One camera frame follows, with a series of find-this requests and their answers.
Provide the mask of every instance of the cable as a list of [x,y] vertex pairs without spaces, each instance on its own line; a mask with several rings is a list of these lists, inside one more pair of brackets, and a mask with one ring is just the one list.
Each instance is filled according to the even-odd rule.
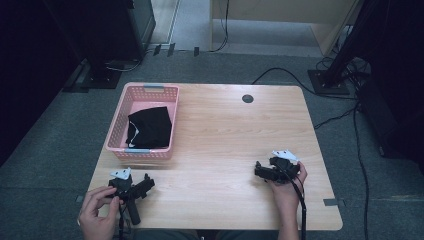
[[280,67],[274,67],[274,68],[270,68],[270,69],[268,69],[268,70],[266,70],[264,73],[262,73],[258,78],[256,78],[255,79],[255,81],[253,81],[252,83],[251,83],[251,85],[255,85],[256,84],[256,82],[258,82],[259,81],[259,79],[261,79],[265,74],[267,74],[268,72],[270,72],[270,71],[273,71],[273,70],[281,70],[281,71],[284,71],[284,72],[286,72],[286,73],[288,73],[288,74],[290,74],[298,83],[299,83],[299,85],[300,86],[302,86],[306,91],[308,91],[309,93],[311,93],[311,94],[313,94],[313,95],[315,95],[315,96],[318,96],[318,97],[324,97],[324,98],[333,98],[333,99],[344,99],[344,100],[356,100],[356,98],[345,98],[345,97],[335,97],[335,96],[327,96],[327,95],[319,95],[319,94],[316,94],[316,93],[314,93],[312,90],[310,90],[309,88],[307,88],[303,83],[301,83],[300,82],[300,80],[293,74],[293,73],[291,73],[289,70],[287,70],[287,69],[284,69],[284,68],[280,68]]
[[361,144],[360,144],[360,141],[359,141],[358,126],[356,124],[356,111],[358,110],[358,107],[359,107],[359,102],[356,104],[354,112],[353,112],[353,126],[355,128],[356,146],[357,146],[357,149],[358,149],[358,160],[359,160],[359,164],[361,165],[362,174],[364,175],[364,181],[365,181],[364,234],[365,234],[365,240],[368,240],[369,185],[368,185],[367,172],[365,170],[364,163],[362,162]]
[[330,66],[327,66],[327,65],[325,65],[325,63],[326,62],[333,62],[334,61],[334,58],[331,58],[331,57],[324,57],[323,59],[321,59],[321,61],[319,61],[319,62],[317,62],[316,64],[315,64],[315,69],[316,70],[321,70],[321,69],[319,69],[319,64],[321,64],[321,65],[323,65],[324,67],[325,67],[325,70],[327,70],[327,69],[329,69],[330,68]]
[[329,119],[325,120],[324,122],[322,122],[322,123],[319,123],[319,124],[315,125],[315,126],[314,126],[314,129],[316,130],[316,129],[318,129],[318,128],[322,127],[322,125],[325,125],[325,124],[327,124],[327,123],[329,123],[329,122],[331,122],[331,121],[339,120],[339,119],[342,119],[342,118],[344,118],[344,117],[346,117],[346,116],[350,115],[350,113],[352,113],[352,111],[354,111],[354,110],[355,110],[355,107],[354,107],[354,108],[352,108],[352,109],[347,110],[346,112],[344,112],[342,115],[340,115],[340,116],[338,116],[338,117],[332,117],[332,118],[329,118]]
[[289,177],[289,175],[286,173],[286,171],[282,171],[284,173],[284,175],[286,176],[287,179],[290,180],[291,184],[293,185],[294,190],[297,193],[297,196],[299,197],[299,201],[300,201],[300,205],[302,206],[302,240],[306,239],[306,204],[305,204],[305,189],[303,188],[303,183],[302,181],[300,181],[299,178],[297,178],[300,182],[300,184],[302,185],[302,190],[303,190],[303,195],[299,190],[299,187],[297,186],[296,183],[294,183],[293,179],[291,179]]
[[129,71],[134,70],[136,67],[138,67],[138,65],[140,65],[140,63],[141,63],[141,60],[138,61],[135,66],[133,66],[132,68],[128,68],[128,69],[118,69],[118,68],[111,68],[111,67],[106,67],[106,69],[118,71],[118,72],[129,72]]
[[[121,205],[119,205],[119,232],[118,235],[114,235],[113,239],[118,238],[119,240],[124,240],[124,234],[131,235],[131,225],[129,219],[125,217],[125,210],[127,206],[125,205],[124,210],[122,210]],[[127,224],[128,231],[124,231],[124,221]]]
[[349,25],[349,26],[348,26],[348,28],[347,28],[347,31],[346,31],[346,36],[345,36],[344,41],[343,41],[342,43],[340,43],[341,36],[339,36],[339,37],[337,38],[337,41],[336,41],[336,43],[334,44],[333,49],[331,50],[333,53],[335,53],[335,54],[339,54],[340,49],[342,48],[342,46],[343,46],[343,45],[344,45],[344,43],[346,42],[347,37],[348,37],[348,36],[349,36],[349,34],[350,34],[350,30],[351,30],[351,28],[352,28],[352,25]]
[[221,43],[221,46],[219,46],[219,48],[212,50],[212,51],[209,51],[209,52],[221,51],[225,47],[225,45],[227,45],[227,42],[228,42],[228,9],[229,8],[230,8],[230,0],[227,0],[227,10],[225,11],[225,27],[224,27],[224,24],[223,24],[222,18],[221,18],[221,26],[222,26],[222,28],[224,29],[224,32],[225,32],[224,41]]

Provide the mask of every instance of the floor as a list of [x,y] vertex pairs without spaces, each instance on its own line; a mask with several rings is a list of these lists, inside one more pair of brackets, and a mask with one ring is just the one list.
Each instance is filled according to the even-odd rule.
[[150,40],[151,43],[161,44],[170,42],[179,2],[180,0],[151,1],[156,20],[155,30]]
[[[180,0],[171,35],[176,49],[209,49],[208,13],[209,0]],[[234,25],[237,22],[229,24],[229,44],[222,52],[237,54],[205,53],[193,57],[191,52],[177,52],[168,57],[163,52],[150,53],[135,71],[122,74],[116,90],[60,92],[0,168],[0,198],[4,199],[0,201],[3,210],[0,239],[83,239],[76,223],[81,209],[79,196],[88,188],[115,105],[127,82],[251,84],[266,69],[284,67],[311,87],[306,70],[314,69],[322,56],[308,26],[287,25],[281,27],[281,31],[287,33],[276,31],[278,34],[264,30],[261,38],[252,34],[262,30],[260,27],[255,31],[237,32]],[[300,38],[303,45],[297,42]],[[219,35],[215,39],[217,46]],[[254,54],[242,55],[249,51]],[[264,55],[269,53],[293,57]],[[272,71],[258,84],[294,85],[297,82],[283,71]],[[320,98],[307,91],[304,95],[314,125],[340,116],[355,104]],[[412,161],[382,158],[366,116],[357,113],[357,123],[370,190],[368,224],[364,223],[365,181],[350,115],[316,130],[334,194],[340,200],[343,228],[308,231],[307,239],[364,239],[367,226],[373,240],[421,240],[424,236],[422,174]],[[200,234],[206,240],[213,239],[208,238],[213,232]]]
[[[209,12],[209,0],[180,0],[170,36],[175,49],[208,51],[221,46],[225,32],[221,21],[214,20],[211,47]],[[227,29],[223,53],[322,57],[309,24],[228,20]]]

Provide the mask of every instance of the black base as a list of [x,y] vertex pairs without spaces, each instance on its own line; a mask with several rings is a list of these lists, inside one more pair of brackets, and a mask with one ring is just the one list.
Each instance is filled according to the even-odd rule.
[[90,69],[81,84],[81,88],[115,89],[120,77],[120,71],[105,69],[93,72]]
[[321,95],[349,95],[346,84],[342,81],[338,85],[327,87],[324,86],[325,79],[321,70],[308,70],[309,79],[312,82],[316,94]]

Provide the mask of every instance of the pink basket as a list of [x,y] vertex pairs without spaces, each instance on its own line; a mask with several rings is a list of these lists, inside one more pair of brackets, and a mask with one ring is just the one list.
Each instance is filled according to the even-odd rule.
[[[177,86],[145,83],[127,83],[106,138],[106,149],[120,160],[169,159],[172,156],[172,139],[175,129],[179,88]],[[168,148],[130,149],[127,139],[128,115],[148,108],[167,107],[172,122]]]

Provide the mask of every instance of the black fabric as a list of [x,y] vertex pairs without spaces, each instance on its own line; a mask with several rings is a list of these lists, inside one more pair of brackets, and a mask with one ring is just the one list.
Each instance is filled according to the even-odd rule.
[[129,115],[128,120],[128,147],[153,149],[169,146],[172,123],[167,107],[140,110]]

